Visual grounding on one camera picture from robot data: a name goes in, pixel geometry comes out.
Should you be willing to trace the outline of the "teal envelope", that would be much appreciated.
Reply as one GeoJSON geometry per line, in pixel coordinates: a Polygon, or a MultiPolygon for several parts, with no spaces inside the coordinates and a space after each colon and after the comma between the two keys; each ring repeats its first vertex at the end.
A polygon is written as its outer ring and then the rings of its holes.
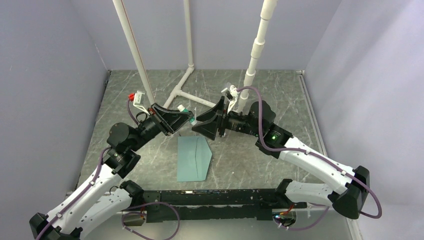
{"type": "Polygon", "coordinates": [[[203,136],[179,136],[177,139],[176,181],[202,182],[207,178],[212,151],[203,136]]]}

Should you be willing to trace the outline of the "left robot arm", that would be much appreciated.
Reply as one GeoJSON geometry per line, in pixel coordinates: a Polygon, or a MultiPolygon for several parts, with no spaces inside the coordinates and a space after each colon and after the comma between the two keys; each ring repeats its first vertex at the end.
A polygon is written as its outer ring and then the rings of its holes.
{"type": "Polygon", "coordinates": [[[88,179],[68,198],[46,214],[36,213],[29,225],[36,240],[83,240],[116,212],[139,209],[143,189],[125,181],[116,193],[106,191],[121,182],[137,165],[136,152],[160,133],[170,136],[194,117],[192,111],[170,110],[154,103],[145,120],[131,126],[115,123],[109,130],[108,147],[100,154],[88,179]]]}

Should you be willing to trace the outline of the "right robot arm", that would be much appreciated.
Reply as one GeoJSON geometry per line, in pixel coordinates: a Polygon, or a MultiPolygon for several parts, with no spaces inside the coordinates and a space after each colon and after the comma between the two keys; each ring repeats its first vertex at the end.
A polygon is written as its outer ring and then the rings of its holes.
{"type": "Polygon", "coordinates": [[[287,208],[291,204],[309,202],[332,207],[349,219],[358,219],[370,191],[370,171],[364,166],[353,168],[331,160],[308,147],[292,133],[274,123],[276,114],[266,101],[254,102],[248,114],[229,110],[221,98],[219,102],[196,119],[191,129],[214,140],[226,130],[259,137],[255,145],[265,155],[298,166],[321,183],[302,183],[292,179],[281,181],[275,191],[276,203],[287,208]]]}

